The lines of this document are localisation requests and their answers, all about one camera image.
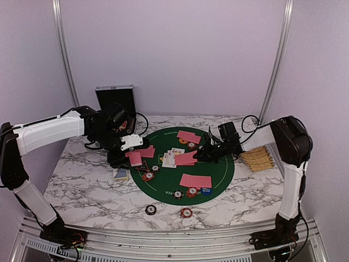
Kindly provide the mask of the red playing card deck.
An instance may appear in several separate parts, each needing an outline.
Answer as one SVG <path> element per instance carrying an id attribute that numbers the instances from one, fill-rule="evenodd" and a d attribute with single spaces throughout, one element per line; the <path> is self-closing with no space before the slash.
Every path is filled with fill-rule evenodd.
<path id="1" fill-rule="evenodd" d="M 142 165 L 142 157 L 139 151 L 131 151 L 125 154 L 127 158 L 129 158 L 130 166 L 140 166 Z"/>

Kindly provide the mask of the red card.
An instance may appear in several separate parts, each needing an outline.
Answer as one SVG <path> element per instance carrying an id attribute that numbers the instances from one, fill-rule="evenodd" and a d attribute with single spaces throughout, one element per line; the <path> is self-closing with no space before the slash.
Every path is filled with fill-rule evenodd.
<path id="1" fill-rule="evenodd" d="M 195 187 L 212 188 L 212 178 L 210 176 L 196 176 Z"/>
<path id="2" fill-rule="evenodd" d="M 141 150 L 141 157 L 144 158 L 153 158 L 155 155 L 155 148 L 149 147 L 147 149 Z"/>
<path id="3" fill-rule="evenodd" d="M 144 150 L 150 150 L 150 149 L 153 149 L 154 146 L 153 145 L 150 145 L 149 147 L 147 148 L 137 148 L 137 150 L 141 150 L 141 151 L 144 151 Z"/>
<path id="4" fill-rule="evenodd" d="M 201 188 L 200 177 L 195 175 L 183 174 L 179 182 L 179 185 L 183 187 Z"/>
<path id="5" fill-rule="evenodd" d="M 177 134 L 177 137 L 189 141 L 190 139 L 195 137 L 195 133 L 180 130 Z"/>
<path id="6" fill-rule="evenodd" d="M 190 136 L 188 136 L 188 141 L 189 142 L 192 142 L 192 143 L 195 143 L 195 144 L 199 144 L 200 143 L 200 141 L 201 141 L 201 137 L 200 136 L 198 136 L 198 135 L 190 135 Z"/>

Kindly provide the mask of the black red triangular dealer button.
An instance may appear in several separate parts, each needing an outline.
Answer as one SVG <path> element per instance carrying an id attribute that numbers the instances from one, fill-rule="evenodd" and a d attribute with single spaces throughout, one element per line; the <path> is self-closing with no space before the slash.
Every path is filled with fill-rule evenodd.
<path id="1" fill-rule="evenodd" d="M 138 170 L 138 171 L 145 171 L 145 172 L 149 172 L 150 171 L 146 161 L 143 161 L 141 165 L 136 166 L 135 169 Z"/>

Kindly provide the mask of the orange round big blind button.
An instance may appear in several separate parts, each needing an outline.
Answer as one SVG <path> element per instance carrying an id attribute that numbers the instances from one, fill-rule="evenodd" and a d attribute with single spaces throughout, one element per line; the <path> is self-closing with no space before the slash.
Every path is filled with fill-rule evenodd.
<path id="1" fill-rule="evenodd" d="M 179 142 L 180 142 L 181 144 L 187 144 L 187 143 L 188 143 L 188 141 L 183 140 L 182 138 L 179 139 Z"/>

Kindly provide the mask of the blue small blind button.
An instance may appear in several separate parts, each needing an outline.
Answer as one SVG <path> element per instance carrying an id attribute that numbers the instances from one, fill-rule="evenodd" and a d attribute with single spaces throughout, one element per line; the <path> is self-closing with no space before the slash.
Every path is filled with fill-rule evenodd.
<path id="1" fill-rule="evenodd" d="M 200 189 L 200 192 L 201 192 L 201 194 L 204 195 L 204 196 L 209 196 L 209 195 L 212 194 L 213 189 L 212 189 L 212 188 L 201 188 L 201 189 Z"/>

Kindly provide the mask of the black orange 100 chip stack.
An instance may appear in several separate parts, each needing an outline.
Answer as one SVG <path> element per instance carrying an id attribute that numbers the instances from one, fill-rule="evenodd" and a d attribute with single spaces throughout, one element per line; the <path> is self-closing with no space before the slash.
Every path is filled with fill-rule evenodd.
<path id="1" fill-rule="evenodd" d="M 157 212 L 157 208 L 154 205 L 148 205 L 146 206 L 145 212 L 147 215 L 154 215 Z"/>

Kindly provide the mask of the red beige 5 chip stack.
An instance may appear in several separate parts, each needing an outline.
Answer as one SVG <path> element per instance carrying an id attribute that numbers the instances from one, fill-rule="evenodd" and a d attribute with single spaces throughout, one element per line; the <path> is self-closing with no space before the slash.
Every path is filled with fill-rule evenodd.
<path id="1" fill-rule="evenodd" d="M 183 218 L 190 218 L 192 216 L 192 210 L 189 208 L 183 208 L 180 214 Z"/>

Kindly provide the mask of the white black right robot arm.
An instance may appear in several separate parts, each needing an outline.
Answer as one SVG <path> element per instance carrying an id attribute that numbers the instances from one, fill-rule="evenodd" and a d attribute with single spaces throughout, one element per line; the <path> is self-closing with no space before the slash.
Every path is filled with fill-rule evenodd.
<path id="1" fill-rule="evenodd" d="M 303 123 L 286 116 L 256 127 L 240 136 L 233 122 L 218 126 L 221 138 L 204 134 L 204 145 L 194 154 L 201 162 L 215 162 L 229 154 L 240 155 L 269 144 L 275 144 L 284 166 L 284 188 L 275 228 L 270 240 L 280 245 L 295 232 L 301 218 L 300 202 L 305 191 L 306 170 L 313 141 Z"/>

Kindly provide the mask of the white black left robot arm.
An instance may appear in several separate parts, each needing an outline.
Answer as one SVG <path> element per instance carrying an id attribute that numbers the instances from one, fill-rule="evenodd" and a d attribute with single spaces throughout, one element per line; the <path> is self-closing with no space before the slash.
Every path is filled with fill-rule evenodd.
<path id="1" fill-rule="evenodd" d="M 24 158 L 42 148 L 61 145 L 71 138 L 85 137 L 88 146 L 97 144 L 107 153 L 107 163 L 119 168 L 125 163 L 125 154 L 130 149 L 143 145 L 139 135 L 127 134 L 120 129 L 129 118 L 126 109 L 113 103 L 105 110 L 84 105 L 41 120 L 2 124 L 1 186 L 12 192 L 34 215 L 42 231 L 58 243 L 65 242 L 69 238 L 66 223 L 31 180 Z"/>

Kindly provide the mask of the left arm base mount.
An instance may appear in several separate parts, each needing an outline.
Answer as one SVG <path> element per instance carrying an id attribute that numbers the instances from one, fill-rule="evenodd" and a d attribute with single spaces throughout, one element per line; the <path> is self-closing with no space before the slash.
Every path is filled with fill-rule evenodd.
<path id="1" fill-rule="evenodd" d="M 87 235 L 86 231 L 67 227 L 46 227 L 40 232 L 41 239 L 58 243 L 66 248 L 83 248 L 86 243 Z"/>

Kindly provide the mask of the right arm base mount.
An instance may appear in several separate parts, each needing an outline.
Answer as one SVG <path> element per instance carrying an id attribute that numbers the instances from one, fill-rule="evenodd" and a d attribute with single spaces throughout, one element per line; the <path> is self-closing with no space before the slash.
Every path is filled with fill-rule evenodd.
<path id="1" fill-rule="evenodd" d="M 259 231 L 250 235 L 249 243 L 256 250 L 273 248 L 289 243 L 296 243 L 299 240 L 297 232 L 293 231 L 284 236 L 278 236 L 275 229 Z"/>

